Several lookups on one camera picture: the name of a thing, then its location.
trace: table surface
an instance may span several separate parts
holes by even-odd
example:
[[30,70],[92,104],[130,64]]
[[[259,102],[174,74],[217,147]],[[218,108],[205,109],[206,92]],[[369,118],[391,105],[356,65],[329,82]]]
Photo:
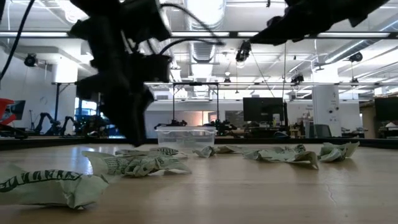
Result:
[[[306,145],[318,153],[320,145]],[[0,151],[0,165],[92,173],[82,151],[114,153],[127,145],[88,144]],[[10,205],[0,223],[398,223],[398,152],[359,148],[352,159],[320,164],[250,161],[240,154],[183,161],[192,174],[124,178],[86,210]]]

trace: plastic container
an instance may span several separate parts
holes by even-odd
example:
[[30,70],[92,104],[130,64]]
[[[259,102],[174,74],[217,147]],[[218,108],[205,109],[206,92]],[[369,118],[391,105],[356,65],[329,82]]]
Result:
[[217,130],[215,127],[158,127],[156,132],[160,147],[183,151],[214,146]]

